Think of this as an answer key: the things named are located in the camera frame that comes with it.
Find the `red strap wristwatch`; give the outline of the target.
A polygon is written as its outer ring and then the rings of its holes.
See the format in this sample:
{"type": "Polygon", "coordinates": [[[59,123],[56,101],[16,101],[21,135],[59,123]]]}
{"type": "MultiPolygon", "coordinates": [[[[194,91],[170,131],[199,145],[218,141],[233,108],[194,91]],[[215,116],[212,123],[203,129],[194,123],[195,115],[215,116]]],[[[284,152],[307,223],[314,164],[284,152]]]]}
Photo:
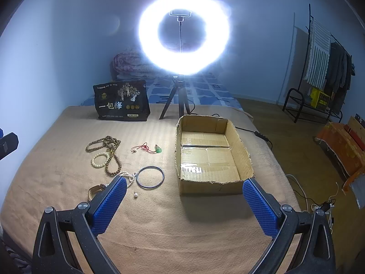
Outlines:
{"type": "Polygon", "coordinates": [[[91,202],[93,198],[97,195],[97,193],[102,192],[106,189],[106,186],[104,184],[98,184],[96,186],[93,186],[88,191],[88,202],[91,202]]]}

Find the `orange patterned cloth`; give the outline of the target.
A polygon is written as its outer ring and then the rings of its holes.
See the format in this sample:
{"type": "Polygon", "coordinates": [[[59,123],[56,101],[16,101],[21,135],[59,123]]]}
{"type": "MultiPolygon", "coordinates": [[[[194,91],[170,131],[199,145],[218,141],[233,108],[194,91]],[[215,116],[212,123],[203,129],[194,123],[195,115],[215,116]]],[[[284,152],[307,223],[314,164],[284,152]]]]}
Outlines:
{"type": "Polygon", "coordinates": [[[364,175],[364,120],[356,115],[346,124],[328,122],[315,140],[324,142],[337,157],[347,178],[342,191],[347,193],[350,184],[364,175]]]}

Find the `black printed snack bag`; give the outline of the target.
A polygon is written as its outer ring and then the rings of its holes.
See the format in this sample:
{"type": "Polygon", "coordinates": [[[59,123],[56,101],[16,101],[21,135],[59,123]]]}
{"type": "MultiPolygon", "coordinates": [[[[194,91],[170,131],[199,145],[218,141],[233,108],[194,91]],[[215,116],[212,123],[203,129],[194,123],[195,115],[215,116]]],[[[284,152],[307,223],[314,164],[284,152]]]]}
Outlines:
{"type": "Polygon", "coordinates": [[[100,120],[147,121],[150,115],[145,80],[94,85],[93,91],[100,120]]]}

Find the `open cardboard box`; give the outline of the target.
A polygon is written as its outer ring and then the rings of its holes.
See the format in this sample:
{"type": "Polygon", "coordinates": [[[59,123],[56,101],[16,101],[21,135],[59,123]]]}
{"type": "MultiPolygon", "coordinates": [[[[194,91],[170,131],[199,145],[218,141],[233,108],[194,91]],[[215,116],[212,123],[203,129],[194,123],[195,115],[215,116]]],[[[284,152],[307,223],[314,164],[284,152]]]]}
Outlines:
{"type": "Polygon", "coordinates": [[[242,194],[244,181],[254,176],[246,146],[233,123],[222,117],[179,118],[175,162],[181,195],[242,194]]]}

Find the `folded floral quilt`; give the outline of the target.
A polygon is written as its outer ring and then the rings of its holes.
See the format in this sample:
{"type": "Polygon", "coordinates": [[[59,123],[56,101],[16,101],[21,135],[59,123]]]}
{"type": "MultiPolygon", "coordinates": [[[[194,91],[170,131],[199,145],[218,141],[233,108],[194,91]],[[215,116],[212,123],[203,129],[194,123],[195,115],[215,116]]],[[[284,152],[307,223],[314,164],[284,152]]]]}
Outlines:
{"type": "Polygon", "coordinates": [[[113,80],[149,77],[160,71],[141,51],[133,49],[115,55],[110,63],[110,70],[113,80]]]}

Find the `yellow box on rack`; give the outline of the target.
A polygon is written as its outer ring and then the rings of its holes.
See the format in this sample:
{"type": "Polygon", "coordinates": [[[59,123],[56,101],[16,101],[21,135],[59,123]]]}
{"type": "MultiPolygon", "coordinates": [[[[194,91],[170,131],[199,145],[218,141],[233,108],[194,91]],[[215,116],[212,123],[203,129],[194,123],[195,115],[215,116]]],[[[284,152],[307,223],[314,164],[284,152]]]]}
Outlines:
{"type": "Polygon", "coordinates": [[[329,105],[330,97],[318,88],[310,91],[310,105],[318,110],[325,111],[329,105]]]}

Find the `black clothes rack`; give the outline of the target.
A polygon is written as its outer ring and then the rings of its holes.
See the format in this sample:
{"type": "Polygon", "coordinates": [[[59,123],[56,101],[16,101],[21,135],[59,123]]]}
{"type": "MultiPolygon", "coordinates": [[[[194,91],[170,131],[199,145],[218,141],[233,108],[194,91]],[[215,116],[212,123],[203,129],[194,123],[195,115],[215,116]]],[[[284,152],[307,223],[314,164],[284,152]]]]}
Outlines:
{"type": "Polygon", "coordinates": [[[351,78],[355,76],[353,57],[311,13],[307,27],[306,52],[296,87],[287,91],[282,111],[293,122],[325,124],[342,121],[351,78]]]}

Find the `black tripod stand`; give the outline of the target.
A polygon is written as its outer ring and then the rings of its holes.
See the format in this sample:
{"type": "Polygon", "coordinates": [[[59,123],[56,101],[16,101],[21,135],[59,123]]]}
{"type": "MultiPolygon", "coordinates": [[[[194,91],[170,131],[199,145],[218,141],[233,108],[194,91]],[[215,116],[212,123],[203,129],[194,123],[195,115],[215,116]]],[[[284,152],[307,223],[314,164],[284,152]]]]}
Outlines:
{"type": "Polygon", "coordinates": [[[172,104],[173,98],[177,95],[178,99],[178,110],[179,117],[186,114],[191,114],[191,110],[189,107],[188,93],[186,90],[186,82],[183,76],[174,76],[173,77],[174,87],[170,92],[170,95],[167,99],[167,102],[164,105],[163,111],[160,114],[160,119],[163,119],[169,106],[172,104]]]}

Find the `white striped towel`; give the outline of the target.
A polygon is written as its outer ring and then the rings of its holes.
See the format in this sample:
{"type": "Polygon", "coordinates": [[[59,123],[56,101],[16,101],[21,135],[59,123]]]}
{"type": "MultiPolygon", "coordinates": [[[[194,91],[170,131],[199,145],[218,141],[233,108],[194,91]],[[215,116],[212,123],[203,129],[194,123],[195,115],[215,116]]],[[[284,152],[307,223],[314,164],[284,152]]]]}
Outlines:
{"type": "Polygon", "coordinates": [[[309,53],[303,79],[311,86],[323,89],[329,66],[332,34],[317,19],[310,19],[309,53]]]}

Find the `dark hanging clothes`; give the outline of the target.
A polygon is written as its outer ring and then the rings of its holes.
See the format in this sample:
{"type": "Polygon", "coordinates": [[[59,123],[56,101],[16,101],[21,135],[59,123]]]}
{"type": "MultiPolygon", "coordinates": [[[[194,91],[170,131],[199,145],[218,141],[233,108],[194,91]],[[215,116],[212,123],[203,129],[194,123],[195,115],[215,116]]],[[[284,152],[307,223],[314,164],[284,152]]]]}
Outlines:
{"type": "Polygon", "coordinates": [[[326,74],[324,93],[330,97],[332,112],[339,114],[347,91],[350,89],[351,77],[355,76],[352,57],[337,42],[331,43],[330,58],[326,74]]]}

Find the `blue patterned bed sheet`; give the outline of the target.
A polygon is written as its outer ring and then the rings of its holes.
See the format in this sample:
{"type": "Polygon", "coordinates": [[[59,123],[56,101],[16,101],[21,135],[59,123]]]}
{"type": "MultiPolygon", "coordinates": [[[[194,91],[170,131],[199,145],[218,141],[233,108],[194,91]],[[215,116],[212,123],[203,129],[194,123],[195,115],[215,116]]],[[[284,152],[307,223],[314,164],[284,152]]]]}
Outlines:
{"type": "MultiPolygon", "coordinates": [[[[162,74],[138,75],[118,74],[115,79],[122,82],[144,80],[150,103],[164,104],[175,86],[173,76],[162,74]]],[[[188,102],[191,105],[216,105],[242,110],[240,103],[212,73],[200,73],[184,79],[188,102]]]]}

